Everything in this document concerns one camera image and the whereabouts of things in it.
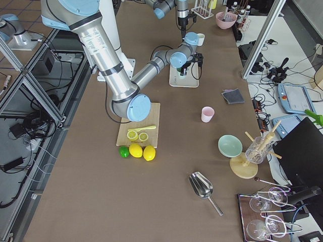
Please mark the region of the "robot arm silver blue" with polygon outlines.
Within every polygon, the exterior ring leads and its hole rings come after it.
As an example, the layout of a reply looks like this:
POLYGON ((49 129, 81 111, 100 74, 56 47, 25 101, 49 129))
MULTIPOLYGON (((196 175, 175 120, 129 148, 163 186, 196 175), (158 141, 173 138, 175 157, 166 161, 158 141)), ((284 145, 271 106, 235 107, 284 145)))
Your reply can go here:
POLYGON ((178 48, 156 52, 153 59, 130 78, 111 43, 118 32, 105 30, 102 25, 104 22, 116 24, 112 1, 41 1, 41 17, 44 25, 79 36, 106 86, 113 92, 111 111, 132 122, 140 122, 150 113, 150 99, 141 89, 166 65, 181 68, 190 61, 199 42, 198 34, 186 33, 178 48))
POLYGON ((165 0, 165 1, 155 1, 147 0, 143 1, 152 7, 154 14, 158 19, 162 19, 165 15, 170 12, 173 8, 176 9, 177 27, 181 31, 181 37, 184 39, 187 30, 187 25, 189 24, 189 19, 193 20, 193 24, 196 23, 197 15, 189 10, 188 1, 185 0, 165 0))

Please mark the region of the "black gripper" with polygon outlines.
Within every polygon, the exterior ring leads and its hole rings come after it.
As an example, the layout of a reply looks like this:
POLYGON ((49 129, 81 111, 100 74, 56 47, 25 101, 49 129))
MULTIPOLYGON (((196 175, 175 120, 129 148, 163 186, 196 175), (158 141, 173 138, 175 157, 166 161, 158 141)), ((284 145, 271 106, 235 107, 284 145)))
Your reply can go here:
POLYGON ((196 22, 197 15, 191 10, 177 10, 177 25, 181 27, 181 37, 184 40, 186 35, 186 26, 188 25, 189 19, 196 22))
POLYGON ((197 63, 198 66, 200 68, 202 68, 203 65, 203 55, 201 53, 195 53, 191 59, 189 59, 188 61, 186 61, 186 63, 181 67, 181 72, 180 75, 181 76, 185 76, 187 75, 187 68, 193 64, 193 63, 197 63))

